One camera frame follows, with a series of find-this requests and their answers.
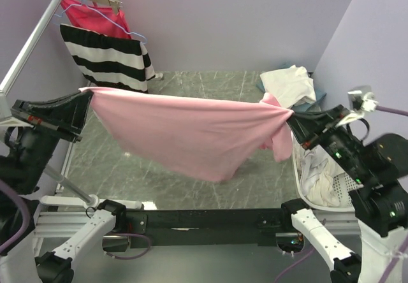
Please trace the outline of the pink t shirt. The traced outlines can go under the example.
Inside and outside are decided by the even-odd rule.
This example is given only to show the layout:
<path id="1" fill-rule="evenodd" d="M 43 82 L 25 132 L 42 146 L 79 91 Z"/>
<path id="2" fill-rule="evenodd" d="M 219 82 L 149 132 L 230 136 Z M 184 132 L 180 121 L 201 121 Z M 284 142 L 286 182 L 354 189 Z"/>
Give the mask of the pink t shirt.
<path id="1" fill-rule="evenodd" d="M 291 156 L 293 111 L 265 94 L 257 103 L 92 87 L 91 108 L 129 153 L 209 182 L 231 179 L 259 149 Z"/>

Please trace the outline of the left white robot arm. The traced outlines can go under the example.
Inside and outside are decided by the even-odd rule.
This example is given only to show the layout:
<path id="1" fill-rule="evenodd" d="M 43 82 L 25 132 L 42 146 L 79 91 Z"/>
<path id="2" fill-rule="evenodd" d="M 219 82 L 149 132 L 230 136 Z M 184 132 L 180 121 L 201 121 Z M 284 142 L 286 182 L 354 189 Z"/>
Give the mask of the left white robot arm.
<path id="1" fill-rule="evenodd" d="M 112 200 L 94 206 L 93 215 L 58 248 L 35 257 L 36 209 L 43 181 L 63 181 L 47 166 L 61 140 L 80 140 L 91 91 L 50 101 L 17 100 L 11 107 L 13 123 L 3 141 L 9 148 L 1 156 L 1 282 L 71 282 L 75 268 L 88 251 L 109 233 L 127 227 L 126 207 Z"/>

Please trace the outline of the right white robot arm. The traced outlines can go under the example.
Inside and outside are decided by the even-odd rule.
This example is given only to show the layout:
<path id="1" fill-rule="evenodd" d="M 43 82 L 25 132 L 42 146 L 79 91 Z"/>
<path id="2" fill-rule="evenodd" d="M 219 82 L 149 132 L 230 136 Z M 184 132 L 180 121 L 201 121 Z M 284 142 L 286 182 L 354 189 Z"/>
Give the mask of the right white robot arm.
<path id="1" fill-rule="evenodd" d="M 386 133 L 364 145 L 350 130 L 360 117 L 343 106 L 288 119 L 306 150 L 322 147 L 357 183 L 349 192 L 360 227 L 361 253 L 342 245 L 301 200 L 282 204 L 280 225 L 297 230 L 325 260 L 332 282 L 401 282 L 407 258 L 407 140 Z"/>

